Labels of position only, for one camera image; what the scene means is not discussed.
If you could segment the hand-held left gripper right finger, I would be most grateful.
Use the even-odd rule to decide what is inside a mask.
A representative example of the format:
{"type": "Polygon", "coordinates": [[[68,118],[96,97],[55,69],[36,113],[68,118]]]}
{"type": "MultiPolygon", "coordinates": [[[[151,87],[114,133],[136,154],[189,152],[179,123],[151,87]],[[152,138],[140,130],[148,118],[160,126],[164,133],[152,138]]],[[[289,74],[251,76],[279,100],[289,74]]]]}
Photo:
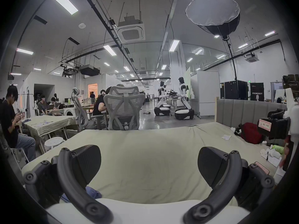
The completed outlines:
{"type": "Polygon", "coordinates": [[[272,176],[256,163],[249,165],[237,150],[226,153],[215,147],[203,147],[199,151],[197,164],[212,191],[205,200],[184,214],[184,223],[207,223],[233,197],[238,207],[252,212],[268,198],[275,185],[272,176]]]}

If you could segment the person's right hand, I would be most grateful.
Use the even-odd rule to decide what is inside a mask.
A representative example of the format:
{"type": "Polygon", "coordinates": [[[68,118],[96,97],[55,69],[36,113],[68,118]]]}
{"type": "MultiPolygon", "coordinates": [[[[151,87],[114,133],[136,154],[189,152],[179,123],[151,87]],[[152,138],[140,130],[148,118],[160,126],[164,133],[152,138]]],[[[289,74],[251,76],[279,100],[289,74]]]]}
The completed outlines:
{"type": "Polygon", "coordinates": [[[285,138],[284,145],[285,146],[283,149],[283,155],[282,155],[282,159],[279,163],[279,167],[282,168],[282,170],[286,172],[288,169],[287,158],[288,158],[288,156],[291,157],[291,154],[293,152],[293,147],[294,147],[294,142],[291,140],[291,135],[288,135],[285,138]]]}

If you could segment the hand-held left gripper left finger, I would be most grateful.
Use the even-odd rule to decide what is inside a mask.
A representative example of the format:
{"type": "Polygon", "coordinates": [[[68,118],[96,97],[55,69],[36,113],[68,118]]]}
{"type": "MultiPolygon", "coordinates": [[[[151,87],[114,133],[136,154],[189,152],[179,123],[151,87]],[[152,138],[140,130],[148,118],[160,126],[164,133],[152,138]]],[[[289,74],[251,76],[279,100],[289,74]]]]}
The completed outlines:
{"type": "Polygon", "coordinates": [[[93,223],[111,223],[113,214],[86,191],[101,166],[96,145],[75,150],[63,147],[51,161],[39,162],[23,175],[26,191],[44,209],[58,204],[63,194],[84,217],[93,223]]]}

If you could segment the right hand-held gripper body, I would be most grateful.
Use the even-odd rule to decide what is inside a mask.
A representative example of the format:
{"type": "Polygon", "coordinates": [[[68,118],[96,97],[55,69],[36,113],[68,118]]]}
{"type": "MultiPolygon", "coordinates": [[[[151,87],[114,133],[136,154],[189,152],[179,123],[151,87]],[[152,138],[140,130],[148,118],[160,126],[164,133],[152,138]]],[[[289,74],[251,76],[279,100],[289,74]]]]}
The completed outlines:
{"type": "Polygon", "coordinates": [[[287,110],[277,109],[268,113],[267,118],[259,119],[257,129],[259,133],[269,139],[284,140],[288,135],[298,138],[299,135],[299,106],[294,101],[291,88],[287,88],[286,104],[287,110]]]}

